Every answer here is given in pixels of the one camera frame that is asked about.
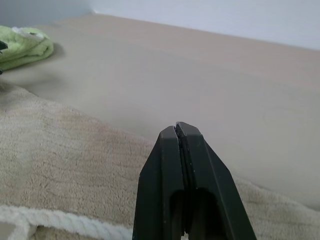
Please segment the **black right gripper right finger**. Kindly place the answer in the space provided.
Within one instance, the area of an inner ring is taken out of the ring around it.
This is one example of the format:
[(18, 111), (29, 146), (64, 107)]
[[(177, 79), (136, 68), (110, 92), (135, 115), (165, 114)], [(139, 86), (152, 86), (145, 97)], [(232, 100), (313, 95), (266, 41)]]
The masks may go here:
[(233, 177), (198, 128), (176, 124), (188, 179), (190, 240), (255, 240)]

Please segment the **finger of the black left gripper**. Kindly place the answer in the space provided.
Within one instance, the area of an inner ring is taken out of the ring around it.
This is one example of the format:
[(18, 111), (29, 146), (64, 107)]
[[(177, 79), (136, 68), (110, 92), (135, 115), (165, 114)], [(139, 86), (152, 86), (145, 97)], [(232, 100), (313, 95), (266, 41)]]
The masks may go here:
[[(7, 48), (8, 48), (8, 45), (5, 42), (0, 41), (0, 53), (2, 54), (2, 51), (7, 49)], [(0, 68), (0, 75), (2, 75), (3, 72), (4, 71)]]

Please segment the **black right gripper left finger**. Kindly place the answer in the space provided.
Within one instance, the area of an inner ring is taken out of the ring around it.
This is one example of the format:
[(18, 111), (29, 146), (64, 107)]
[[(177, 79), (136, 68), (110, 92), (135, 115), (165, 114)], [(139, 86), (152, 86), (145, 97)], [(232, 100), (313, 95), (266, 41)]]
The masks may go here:
[(179, 240), (183, 230), (183, 181), (173, 126), (162, 130), (138, 179), (134, 240)]

